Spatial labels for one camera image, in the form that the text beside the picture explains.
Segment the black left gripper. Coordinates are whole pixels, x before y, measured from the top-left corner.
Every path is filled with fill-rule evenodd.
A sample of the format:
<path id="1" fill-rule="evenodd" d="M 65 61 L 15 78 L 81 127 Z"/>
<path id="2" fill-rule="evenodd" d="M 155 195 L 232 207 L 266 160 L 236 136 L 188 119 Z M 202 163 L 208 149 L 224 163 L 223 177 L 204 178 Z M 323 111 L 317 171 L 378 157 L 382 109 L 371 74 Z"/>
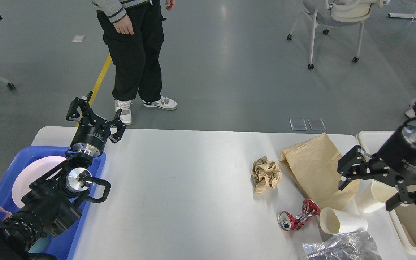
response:
<path id="1" fill-rule="evenodd" d="M 72 100 L 66 120 L 79 123 L 77 131 L 71 142 L 71 149 L 76 153 L 85 153 L 93 158 L 103 154 L 105 144 L 109 138 L 112 143 L 122 140 L 126 125 L 120 119 L 122 109 L 115 113 L 114 120 L 108 121 L 109 128 L 102 128 L 102 120 L 90 107 L 89 101 L 93 91 L 89 91 L 86 98 L 75 98 Z M 111 134 L 111 127 L 117 127 L 117 132 Z"/>

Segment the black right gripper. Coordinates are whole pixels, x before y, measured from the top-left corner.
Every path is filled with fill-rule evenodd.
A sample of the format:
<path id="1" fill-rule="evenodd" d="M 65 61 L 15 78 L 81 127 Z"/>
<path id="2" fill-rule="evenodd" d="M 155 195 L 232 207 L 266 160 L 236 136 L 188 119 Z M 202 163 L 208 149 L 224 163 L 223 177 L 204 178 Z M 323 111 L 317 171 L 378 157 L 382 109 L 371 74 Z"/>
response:
<path id="1" fill-rule="evenodd" d="M 416 205 L 416 191 L 407 185 L 416 185 L 416 125 L 402 125 L 395 131 L 366 131 L 365 151 L 381 158 L 389 170 L 397 175 L 398 192 L 386 201 L 386 210 L 392 211 L 400 204 Z M 368 180 L 363 148 L 355 145 L 337 163 L 341 178 L 338 189 L 345 189 L 352 181 Z"/>

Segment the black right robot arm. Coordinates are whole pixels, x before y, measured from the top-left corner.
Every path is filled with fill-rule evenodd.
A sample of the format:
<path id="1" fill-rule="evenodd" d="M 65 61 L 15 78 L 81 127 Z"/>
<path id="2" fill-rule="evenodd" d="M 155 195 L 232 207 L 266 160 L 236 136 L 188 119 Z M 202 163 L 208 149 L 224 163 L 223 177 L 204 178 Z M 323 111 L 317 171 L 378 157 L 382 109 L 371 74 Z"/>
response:
<path id="1" fill-rule="evenodd" d="M 406 120 L 368 161 L 359 145 L 340 158 L 340 190 L 354 180 L 374 179 L 398 191 L 386 201 L 386 210 L 400 204 L 416 205 L 416 102 L 413 110 L 414 117 Z"/>

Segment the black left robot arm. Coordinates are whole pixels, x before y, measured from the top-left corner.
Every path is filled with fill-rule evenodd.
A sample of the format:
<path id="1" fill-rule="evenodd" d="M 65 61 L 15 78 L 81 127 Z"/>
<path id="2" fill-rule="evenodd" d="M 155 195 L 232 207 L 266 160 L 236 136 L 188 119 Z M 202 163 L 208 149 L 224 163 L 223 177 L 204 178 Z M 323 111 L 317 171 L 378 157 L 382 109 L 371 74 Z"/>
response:
<path id="1" fill-rule="evenodd" d="M 94 158 L 102 155 L 107 140 L 121 140 L 126 125 L 121 109 L 109 121 L 95 114 L 89 101 L 75 98 L 68 109 L 66 120 L 79 123 L 63 159 L 51 170 L 29 185 L 22 197 L 23 207 L 0 220 L 0 260 L 54 260 L 48 253 L 29 253 L 41 237 L 50 233 L 58 237 L 82 216 L 84 201 L 104 202 L 111 190 L 109 181 L 88 173 Z"/>

